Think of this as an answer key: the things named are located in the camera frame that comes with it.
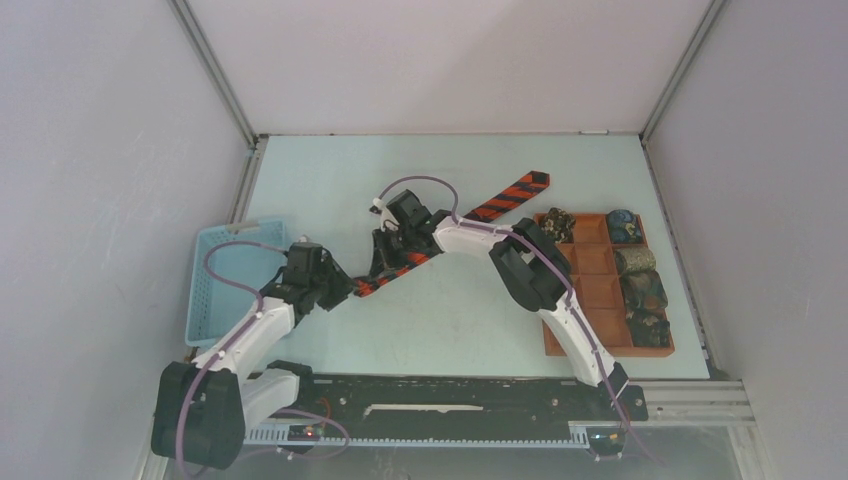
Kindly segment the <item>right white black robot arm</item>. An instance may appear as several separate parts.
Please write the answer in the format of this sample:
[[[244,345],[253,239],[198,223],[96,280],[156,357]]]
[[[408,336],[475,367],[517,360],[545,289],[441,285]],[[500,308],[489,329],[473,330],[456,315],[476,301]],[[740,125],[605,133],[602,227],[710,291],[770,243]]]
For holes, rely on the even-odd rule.
[[[365,297],[392,280],[441,254],[467,254],[492,262],[510,297],[537,314],[565,351],[574,376],[586,386],[585,411],[606,418],[622,403],[630,383],[623,366],[601,344],[581,307],[571,281],[571,266],[532,220],[495,225],[430,212],[411,191],[385,202],[377,198],[372,212],[380,225],[372,232],[370,271],[356,278],[356,293]]]

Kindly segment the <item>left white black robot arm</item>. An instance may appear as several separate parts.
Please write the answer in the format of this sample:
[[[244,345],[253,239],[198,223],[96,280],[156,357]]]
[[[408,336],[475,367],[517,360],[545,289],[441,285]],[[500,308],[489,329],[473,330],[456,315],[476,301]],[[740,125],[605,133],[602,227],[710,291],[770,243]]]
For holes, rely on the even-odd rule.
[[[248,430],[281,409],[304,416],[316,403],[315,388],[290,367],[255,371],[267,352],[315,307],[330,311],[355,283],[332,254],[313,242],[279,248],[285,258],[262,288],[216,273],[209,250],[203,268],[214,280],[249,294],[244,316],[212,347],[190,362],[174,361],[161,373],[151,451],[201,470],[223,470],[239,457]]]

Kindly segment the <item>orange navy striped tie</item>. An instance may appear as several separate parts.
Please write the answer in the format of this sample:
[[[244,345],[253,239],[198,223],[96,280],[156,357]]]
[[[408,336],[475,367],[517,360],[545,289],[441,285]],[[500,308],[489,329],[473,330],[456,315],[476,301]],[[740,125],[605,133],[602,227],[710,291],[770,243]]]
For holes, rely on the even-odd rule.
[[[404,177],[393,182],[388,187],[386,187],[386,189],[377,198],[381,198],[384,201],[391,200],[392,198],[386,198],[387,194],[399,184],[411,180],[429,180],[442,185],[447,184],[445,181],[436,177],[427,175],[414,175]],[[533,199],[535,196],[546,190],[549,185],[550,176],[547,173],[539,171],[530,171],[524,174],[522,177],[519,178],[519,180],[514,182],[512,185],[508,186],[502,192],[483,202],[481,205],[473,208],[463,216],[459,216],[456,214],[456,208],[458,207],[458,193],[456,192],[456,189],[454,187],[450,186],[448,189],[453,195],[453,204],[450,209],[440,209],[444,211],[443,221],[448,221],[448,223],[454,224],[456,223],[456,221],[463,219],[467,221],[480,222],[483,224],[491,223],[499,219],[501,216],[522,206],[527,201]],[[377,278],[370,277],[368,275],[369,272],[364,276],[356,277],[354,279],[355,289],[353,291],[353,294],[357,297],[364,298],[375,293],[378,289],[385,286],[389,282],[409,273],[413,269],[423,265],[434,257],[442,254],[443,250],[440,248],[440,246],[438,247],[440,249],[440,252],[406,253],[406,266],[402,267],[400,270],[382,274]]]

